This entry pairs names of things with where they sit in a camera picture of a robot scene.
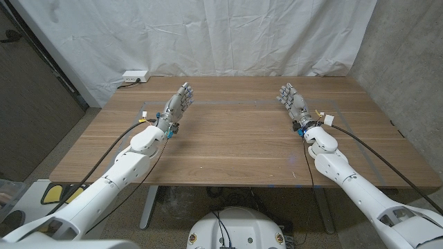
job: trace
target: black wire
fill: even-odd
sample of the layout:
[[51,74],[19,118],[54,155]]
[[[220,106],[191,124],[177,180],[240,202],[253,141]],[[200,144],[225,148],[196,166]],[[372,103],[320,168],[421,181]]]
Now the black wire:
[[396,169],[394,166],[392,166],[383,156],[380,156],[375,150],[373,150],[369,145],[365,144],[362,140],[357,138],[354,134],[350,133],[349,131],[346,131],[340,127],[337,127],[335,125],[331,125],[332,128],[338,129],[339,131],[342,131],[343,133],[346,133],[347,135],[351,136],[353,139],[357,140],[357,142],[361,143],[366,149],[369,149],[375,156],[380,158],[380,160],[383,161],[389,168],[391,168],[397,175],[399,175],[404,181],[406,181],[419,195],[421,195],[425,200],[429,202],[441,215],[443,215],[443,209],[439,207],[431,198],[429,198],[425,193],[423,193],[414,183],[412,183],[409,179],[407,179],[398,169]]
[[132,194],[137,191],[137,189],[145,182],[146,178],[151,174],[152,170],[154,169],[155,165],[157,165],[157,163],[160,161],[160,157],[163,154],[163,152],[165,151],[165,147],[166,144],[168,143],[168,140],[166,140],[165,142],[165,146],[163,146],[163,150],[160,153],[159,159],[157,159],[157,161],[155,162],[154,166],[152,166],[151,170],[147,173],[147,175],[145,176],[145,178],[137,185],[137,187],[132,190],[131,194],[129,194],[129,196],[126,197],[125,200],[123,200],[120,204],[118,204],[118,206],[116,206],[110,213],[108,213],[107,216],[105,216],[103,219],[101,219],[98,223],[96,223],[91,229],[89,229],[85,234],[87,234],[88,232],[90,232],[92,229],[94,229],[98,224],[100,224],[102,221],[104,221],[107,217],[109,217],[109,215],[111,215],[112,213],[114,213],[123,203],[125,203],[125,201],[127,201],[127,199],[129,199]]
[[318,121],[320,121],[321,116],[317,119],[316,126],[318,126]]
[[223,236],[223,229],[222,229],[222,224],[220,223],[220,219],[219,220],[219,227],[220,227],[220,232],[221,232],[221,239],[222,239],[222,243],[221,245],[224,246],[224,236]]
[[133,85],[135,85],[135,84],[137,84],[139,82],[140,82],[140,78],[137,78],[137,80],[134,83],[131,83],[129,85],[124,85],[124,86],[119,86],[119,87],[117,87],[117,89],[125,88],[125,87],[128,87],[128,86],[133,86]]
[[229,233],[228,230],[226,229],[226,226],[224,226],[222,220],[220,219],[220,216],[216,215],[214,212],[213,214],[217,217],[217,219],[219,220],[219,222],[221,223],[221,225],[223,226],[224,230],[226,231],[226,234],[228,235],[228,240],[229,240],[229,247],[232,247],[232,243],[230,242],[230,237],[229,237]]
[[[309,166],[309,161],[307,160],[307,156],[306,156],[306,147],[305,147],[305,139],[303,139],[302,138],[302,141],[303,141],[303,151],[304,151],[304,153],[305,153],[305,159],[306,159],[306,163],[307,163],[307,168],[309,169],[309,174],[311,175],[311,182],[312,182],[312,194],[313,194],[313,199],[312,200],[314,200],[315,198],[316,198],[316,193],[315,193],[315,191],[314,191],[314,177],[312,177],[312,172],[311,172],[311,167]],[[309,211],[308,211],[308,215],[307,215],[307,220],[306,220],[306,231],[305,231],[305,238],[303,239],[303,242],[301,242],[301,243],[293,243],[293,245],[295,245],[295,246],[301,246],[302,244],[304,244],[305,242],[306,242],[306,238],[307,238],[307,230],[308,230],[308,227],[309,227],[309,220],[310,220],[310,218],[311,218],[311,211],[312,211],[312,208],[311,208],[311,206],[312,206],[312,200],[311,200],[311,202],[309,203]]]
[[103,154],[102,158],[100,158],[100,160],[96,163],[96,165],[94,165],[94,167],[89,171],[89,173],[83,178],[83,180],[77,184],[75,187],[71,188],[71,191],[63,196],[63,198],[60,200],[60,202],[47,214],[53,214],[55,211],[57,211],[61,206],[63,206],[63,204],[75,193],[75,191],[78,190],[78,188],[80,186],[82,186],[87,180],[88,178],[92,175],[92,173],[94,173],[94,171],[97,169],[97,167],[100,165],[100,163],[102,163],[103,159],[105,159],[105,157],[109,154],[109,152],[112,150],[112,148],[114,148],[114,146],[116,146],[117,142],[120,141],[120,139],[122,139],[128,132],[130,132],[133,128],[137,127],[138,125],[143,124],[144,122],[138,122],[136,124],[134,124],[133,126],[131,126],[129,129],[127,129],[125,132],[123,132],[118,138],[117,140],[114,141],[114,143],[110,146],[110,148]]

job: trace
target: wooden table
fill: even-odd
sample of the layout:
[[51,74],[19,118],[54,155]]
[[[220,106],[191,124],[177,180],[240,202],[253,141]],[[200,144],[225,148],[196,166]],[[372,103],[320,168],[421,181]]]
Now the wooden table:
[[[195,103],[185,112],[150,185],[310,187],[302,140],[291,130],[287,110],[275,99],[287,82],[315,109],[335,116],[334,124],[352,131],[418,187],[442,182],[368,94],[349,77],[151,77],[148,83],[119,89],[50,175],[56,183],[75,183],[87,174],[110,144],[141,116],[150,118],[188,81]],[[91,176],[100,177],[117,152],[142,131],[141,125],[116,146]],[[355,170],[378,187],[407,184],[353,139],[323,126]],[[337,185],[318,173],[308,156],[314,184]]]

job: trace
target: white robot body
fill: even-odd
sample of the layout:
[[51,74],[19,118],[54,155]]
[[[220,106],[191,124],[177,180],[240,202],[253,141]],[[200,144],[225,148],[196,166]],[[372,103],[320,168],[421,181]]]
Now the white robot body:
[[[247,207],[227,207],[218,215],[233,248],[286,248],[281,229],[258,211]],[[219,225],[215,214],[209,213],[192,227],[187,248],[220,248],[223,246],[222,231],[224,244],[229,247],[226,230]]]

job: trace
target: robot finger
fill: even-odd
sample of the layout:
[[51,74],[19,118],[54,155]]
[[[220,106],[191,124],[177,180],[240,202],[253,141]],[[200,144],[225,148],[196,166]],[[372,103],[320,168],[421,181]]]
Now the robot finger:
[[285,103],[286,103],[286,102],[283,100],[283,98],[280,97],[280,96],[277,96],[277,100],[278,100],[279,102],[281,102],[282,104],[285,104]]
[[190,95],[193,95],[194,94],[194,90],[189,86],[186,90],[185,90],[185,92],[184,92],[184,94],[183,94],[183,99],[186,99],[186,98],[189,98],[189,96]]
[[180,89],[177,91],[177,93],[179,95],[184,95],[185,92],[187,91],[188,86],[189,86],[189,83],[185,82],[185,84],[183,84],[183,86],[180,87]]
[[186,100],[186,101],[183,101],[182,103],[181,103],[181,108],[183,108],[183,107],[186,107],[188,105],[188,101]]
[[293,94],[292,93],[292,89],[286,89],[286,91],[284,92],[284,94],[288,97],[292,97]]
[[289,105],[291,107],[292,106],[292,101],[291,100],[286,100],[285,104],[287,104],[287,105]]
[[292,94],[288,94],[288,101],[292,101],[292,99],[293,99],[293,95]]
[[190,98],[192,98],[194,95],[191,93],[186,93],[182,98],[181,98],[181,102],[182,103],[186,103],[187,101],[189,101]]
[[297,93],[297,91],[296,91],[296,89],[295,88],[291,88],[291,92],[290,92],[290,96],[293,96],[294,94],[296,94]]

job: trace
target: yellow sticker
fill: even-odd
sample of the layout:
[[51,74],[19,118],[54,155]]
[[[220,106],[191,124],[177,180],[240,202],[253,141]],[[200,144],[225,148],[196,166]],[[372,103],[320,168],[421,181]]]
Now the yellow sticker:
[[83,193],[83,189],[80,187],[78,190],[75,191],[75,193],[69,197],[69,199],[66,201],[66,203],[70,203],[71,201],[73,201],[79,194]]
[[55,185],[52,187],[43,199],[43,203],[54,203],[60,201],[60,195],[62,195],[63,187]]

